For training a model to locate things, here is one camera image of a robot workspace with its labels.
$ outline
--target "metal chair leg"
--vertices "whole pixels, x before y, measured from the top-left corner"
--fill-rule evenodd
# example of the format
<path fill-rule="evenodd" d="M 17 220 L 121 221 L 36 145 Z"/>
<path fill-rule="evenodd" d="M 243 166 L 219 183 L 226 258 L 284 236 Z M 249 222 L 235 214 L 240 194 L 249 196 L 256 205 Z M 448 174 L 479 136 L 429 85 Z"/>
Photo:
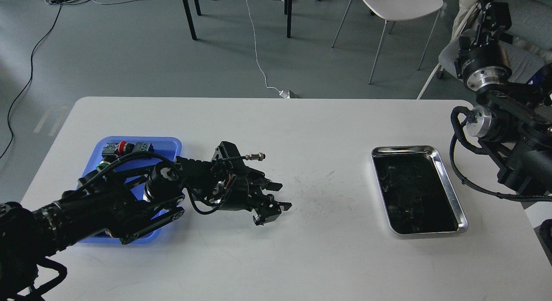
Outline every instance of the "metal chair leg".
<path fill-rule="evenodd" d="M 395 27 L 395 21 L 393 21 L 393 24 L 391 24 L 391 29 L 389 30 L 389 34 L 391 34 L 391 32 L 393 31 L 393 27 Z"/>
<path fill-rule="evenodd" d="M 182 0 L 182 3 L 184 4 L 184 10 L 186 12 L 186 19 L 188 20 L 188 26 L 190 28 L 191 38 L 192 40 L 197 40 L 198 37 L 195 35 L 194 21 L 191 19 L 191 12 L 190 12 L 190 6 L 188 4 L 188 0 Z"/>
<path fill-rule="evenodd" d="M 286 29 L 286 37 L 292 37 L 292 2 L 293 0 L 288 0 L 288 27 Z"/>
<path fill-rule="evenodd" d="M 439 14 L 441 14 L 441 9 L 437 10 L 437 16 L 435 17 L 435 22 L 433 22 L 433 27 L 431 28 L 430 37 L 427 39 L 426 47 L 423 50 L 422 58 L 420 59 L 420 63 L 418 64 L 418 69 L 420 70 L 420 67 L 422 67 L 422 61 L 424 56 L 426 55 L 427 46 L 430 45 L 431 35 L 433 34 L 433 30 L 435 29 L 435 24 L 437 24 L 437 20 L 439 19 Z"/>
<path fill-rule="evenodd" d="M 201 8 L 199 8 L 199 0 L 194 0 L 195 12 L 198 16 L 201 16 Z"/>
<path fill-rule="evenodd" d="M 383 31 L 381 32 L 381 39 L 380 39 L 380 45 L 378 46 L 378 52 L 376 53 L 376 59 L 374 60 L 374 66 L 372 67 L 372 72 L 370 73 L 370 79 L 368 80 L 368 84 L 372 84 L 372 77 L 374 75 L 374 70 L 376 69 L 376 64 L 378 63 L 378 57 L 379 57 L 379 51 L 381 50 L 381 44 L 383 43 L 383 37 L 385 36 L 385 28 L 387 27 L 387 23 L 389 20 L 385 20 L 385 24 L 383 25 Z"/>
<path fill-rule="evenodd" d="M 335 46 L 337 41 L 337 36 L 339 36 L 339 32 L 341 31 L 341 27 L 343 26 L 343 22 L 345 21 L 345 17 L 347 16 L 347 12 L 349 12 L 349 8 L 351 8 L 351 2 L 353 0 L 349 0 L 349 4 L 347 5 L 347 9 L 345 10 L 345 14 L 343 15 L 343 18 L 341 19 L 341 24 L 339 24 L 339 28 L 337 29 L 336 37 L 333 39 L 332 47 Z"/>
<path fill-rule="evenodd" d="M 288 14 L 288 0 L 284 0 L 284 14 Z"/>

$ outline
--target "black robotic arm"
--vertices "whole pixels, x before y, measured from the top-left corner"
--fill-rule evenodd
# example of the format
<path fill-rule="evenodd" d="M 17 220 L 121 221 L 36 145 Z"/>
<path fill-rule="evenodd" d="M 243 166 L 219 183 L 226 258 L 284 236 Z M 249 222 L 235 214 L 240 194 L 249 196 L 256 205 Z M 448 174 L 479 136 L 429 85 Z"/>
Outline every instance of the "black robotic arm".
<path fill-rule="evenodd" d="M 552 201 L 552 122 L 536 109 L 550 106 L 552 64 L 540 69 L 527 83 L 512 83 L 505 50 L 499 38 L 512 22 L 507 3 L 481 0 L 475 39 L 461 37 L 455 60 L 457 77 L 477 94 L 473 110 L 454 108 L 451 121 L 454 137 L 450 156 L 454 172 L 473 189 L 514 201 Z M 458 116 L 464 114 L 461 123 Z M 466 132 L 478 138 L 481 147 L 470 144 Z M 499 167 L 499 183 L 518 194 L 484 190 L 467 180 L 454 164 L 456 140 L 478 155 L 488 155 Z"/>
<path fill-rule="evenodd" d="M 96 170 L 78 180 L 78 189 L 64 192 L 58 201 L 33 212 L 15 202 L 0 204 L 0 301 L 42 300 L 44 293 L 67 276 L 63 265 L 47 257 L 80 240 L 107 232 L 122 244 L 130 244 L 180 218 L 184 213 L 179 206 L 185 198 L 184 189 L 197 212 L 245 209 L 254 212 L 256 225 L 276 220 L 292 206 L 263 193 L 265 189 L 278 191 L 282 184 L 243 163 L 262 161 L 264 154 L 241 156 L 231 142 L 221 142 L 211 161 L 177 157 L 172 162 L 149 151 L 126 154 L 128 147 L 119 146 Z M 144 157 L 161 161 L 115 171 L 126 162 Z M 130 189 L 144 183 L 146 199 L 137 199 Z M 212 209 L 200 210 L 196 201 Z M 35 289 L 37 266 L 52 268 L 59 275 Z M 18 295 L 27 287 L 28 295 Z"/>

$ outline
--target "white table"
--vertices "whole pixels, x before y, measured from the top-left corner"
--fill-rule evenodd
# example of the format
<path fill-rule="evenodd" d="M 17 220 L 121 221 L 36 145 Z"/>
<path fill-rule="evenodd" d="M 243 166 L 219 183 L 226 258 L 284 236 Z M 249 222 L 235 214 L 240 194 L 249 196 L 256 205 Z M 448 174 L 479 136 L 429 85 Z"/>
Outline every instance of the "white table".
<path fill-rule="evenodd" d="M 73 189 L 98 140 L 174 136 L 183 156 L 208 160 L 221 140 L 284 188 L 290 211 L 266 226 L 251 213 L 183 218 L 149 245 L 77 244 L 55 255 L 69 269 L 47 301 L 79 300 L 550 300 L 552 267 L 519 203 L 481 195 L 450 171 L 449 114 L 461 101 L 83 98 L 22 204 Z M 467 232 L 400 240 L 386 223 L 370 159 L 377 146 L 437 148 L 467 215 Z M 458 166 L 496 183 L 490 159 L 459 148 Z"/>

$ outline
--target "black table leg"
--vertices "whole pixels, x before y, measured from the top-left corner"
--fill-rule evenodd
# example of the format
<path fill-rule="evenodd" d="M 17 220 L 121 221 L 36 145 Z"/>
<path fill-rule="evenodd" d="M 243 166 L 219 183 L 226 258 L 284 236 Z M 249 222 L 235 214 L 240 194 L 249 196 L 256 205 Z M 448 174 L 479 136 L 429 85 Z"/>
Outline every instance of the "black table leg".
<path fill-rule="evenodd" d="M 284 14 L 288 14 L 288 0 L 284 0 Z"/>
<path fill-rule="evenodd" d="M 292 37 L 292 2 L 293 0 L 288 0 L 288 38 Z"/>
<path fill-rule="evenodd" d="M 195 3 L 195 12 L 198 14 L 198 16 L 201 16 L 201 9 L 199 8 L 199 0 L 194 0 Z"/>
<path fill-rule="evenodd" d="M 188 26 L 190 27 L 191 38 L 193 40 L 197 40 L 198 38 L 195 35 L 194 21 L 191 19 L 190 5 L 188 4 L 188 0 L 182 0 L 182 3 L 184 4 L 184 10 L 186 11 L 186 18 L 188 19 Z"/>

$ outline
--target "metal tray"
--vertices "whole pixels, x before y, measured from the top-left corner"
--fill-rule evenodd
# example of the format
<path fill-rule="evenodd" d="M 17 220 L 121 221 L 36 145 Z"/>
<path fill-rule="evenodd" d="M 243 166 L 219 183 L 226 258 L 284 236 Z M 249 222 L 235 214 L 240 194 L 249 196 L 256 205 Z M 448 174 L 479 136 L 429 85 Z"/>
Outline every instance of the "metal tray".
<path fill-rule="evenodd" d="M 465 232 L 466 216 L 435 148 L 377 147 L 372 160 L 396 234 L 408 238 Z"/>

